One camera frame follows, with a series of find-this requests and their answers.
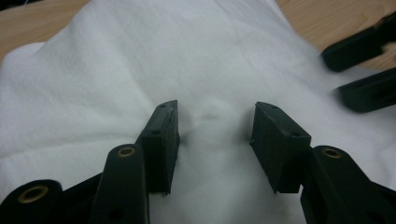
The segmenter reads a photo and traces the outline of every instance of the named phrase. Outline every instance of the screw hole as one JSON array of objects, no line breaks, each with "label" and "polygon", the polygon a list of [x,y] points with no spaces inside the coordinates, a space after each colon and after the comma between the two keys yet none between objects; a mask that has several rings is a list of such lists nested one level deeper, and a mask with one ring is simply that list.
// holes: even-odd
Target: screw hole
[{"label": "screw hole", "polygon": [[326,156],[334,158],[334,159],[340,159],[343,157],[338,151],[330,148],[325,148],[322,151]]},{"label": "screw hole", "polygon": [[367,216],[376,224],[386,223],[385,219],[376,212],[367,212]]},{"label": "screw hole", "polygon": [[20,195],[20,197],[18,198],[18,202],[33,203],[33,202],[41,199],[42,197],[44,197],[48,191],[49,191],[49,188],[44,185],[31,187]]},{"label": "screw hole", "polygon": [[124,217],[125,217],[125,212],[121,208],[113,209],[107,214],[107,218],[110,221],[119,221]]},{"label": "screw hole", "polygon": [[117,152],[117,154],[119,155],[119,157],[129,157],[134,155],[135,152],[136,149],[134,149],[134,147],[123,147]]}]

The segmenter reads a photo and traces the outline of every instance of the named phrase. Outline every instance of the white fabric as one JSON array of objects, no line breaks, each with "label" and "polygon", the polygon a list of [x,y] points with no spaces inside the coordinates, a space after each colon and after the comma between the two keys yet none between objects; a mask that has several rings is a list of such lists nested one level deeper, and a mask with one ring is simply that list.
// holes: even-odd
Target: white fabric
[{"label": "white fabric", "polygon": [[50,41],[3,61],[0,200],[32,180],[67,189],[100,173],[107,152],[174,99],[172,194],[150,196],[151,223],[304,223],[300,196],[273,194],[248,145],[257,101],[396,189],[396,108],[344,109],[332,90],[374,71],[336,75],[318,54],[273,0],[91,1]]}]

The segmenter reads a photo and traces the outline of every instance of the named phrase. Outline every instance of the black plastic part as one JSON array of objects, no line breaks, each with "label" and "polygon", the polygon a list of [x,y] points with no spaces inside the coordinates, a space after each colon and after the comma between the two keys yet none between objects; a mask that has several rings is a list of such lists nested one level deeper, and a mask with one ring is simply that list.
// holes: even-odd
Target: black plastic part
[{"label": "black plastic part", "polygon": [[250,145],[274,192],[297,193],[311,136],[279,107],[258,102]]},{"label": "black plastic part", "polygon": [[396,104],[396,68],[338,88],[343,104],[360,113]]},{"label": "black plastic part", "polygon": [[330,45],[321,53],[326,66],[342,72],[358,63],[381,55],[384,38],[378,29],[368,28],[340,42]]},{"label": "black plastic part", "polygon": [[64,191],[62,201],[64,224],[88,223],[101,176],[102,174],[95,175]]},{"label": "black plastic part", "polygon": [[107,156],[90,223],[149,223],[148,196],[142,147],[115,147]]},{"label": "black plastic part", "polygon": [[26,0],[2,0],[0,2],[0,11],[8,9],[8,8],[12,8],[12,7],[18,7],[18,6],[23,6],[26,4],[31,4],[33,2],[38,2],[38,1],[41,1],[41,0],[29,0],[29,1],[26,1]]},{"label": "black plastic part", "polygon": [[171,192],[180,137],[177,101],[158,105],[136,143],[145,150],[148,192]]},{"label": "black plastic part", "polygon": [[62,187],[37,180],[12,191],[0,205],[0,223],[59,223]]},{"label": "black plastic part", "polygon": [[387,199],[388,202],[392,205],[392,207],[396,210],[396,191],[394,191],[393,189],[388,189],[375,182],[373,182],[373,184],[379,189],[379,191],[384,196],[384,198]]},{"label": "black plastic part", "polygon": [[[396,223],[396,210],[343,150],[315,147],[309,170],[317,186],[304,183],[302,204],[308,224]],[[306,209],[304,201],[317,204]]]},{"label": "black plastic part", "polygon": [[321,53],[327,67],[341,72],[383,53],[383,46],[396,40],[396,13],[384,17],[377,25],[330,45]]}]

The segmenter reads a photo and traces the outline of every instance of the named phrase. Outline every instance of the metal grommet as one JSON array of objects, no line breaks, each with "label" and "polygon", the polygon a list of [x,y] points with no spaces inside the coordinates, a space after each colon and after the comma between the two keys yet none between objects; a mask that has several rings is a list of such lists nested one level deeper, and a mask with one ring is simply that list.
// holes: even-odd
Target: metal grommet
[{"label": "metal grommet", "polygon": [[332,148],[324,148],[322,150],[322,152],[326,156],[334,158],[334,159],[340,159],[341,157],[343,157],[343,155],[341,155],[341,153],[339,153],[337,150],[332,149]]},{"label": "metal grommet", "polygon": [[49,188],[44,185],[38,185],[31,187],[24,191],[20,197],[18,197],[19,203],[33,203],[42,197],[44,197],[49,191]]},{"label": "metal grommet", "polygon": [[135,152],[136,149],[134,149],[134,147],[123,147],[117,152],[117,154],[119,157],[129,157],[134,155]]}]

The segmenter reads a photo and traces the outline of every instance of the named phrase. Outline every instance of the wooden surface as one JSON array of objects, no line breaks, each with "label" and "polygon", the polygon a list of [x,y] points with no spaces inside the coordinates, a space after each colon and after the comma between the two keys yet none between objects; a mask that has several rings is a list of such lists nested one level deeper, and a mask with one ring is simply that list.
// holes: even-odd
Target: wooden surface
[{"label": "wooden surface", "polygon": [[[294,30],[324,50],[330,44],[374,25],[396,10],[396,0],[277,0]],[[362,64],[385,70],[396,66],[396,44]]]},{"label": "wooden surface", "polygon": [[89,0],[43,0],[0,11],[0,62],[13,49],[62,30]]},{"label": "wooden surface", "polygon": [[[0,62],[13,49],[47,41],[63,29],[89,0],[43,0],[0,12]],[[396,0],[277,0],[295,31],[323,50],[396,10]],[[363,66],[396,66],[396,44]]]}]

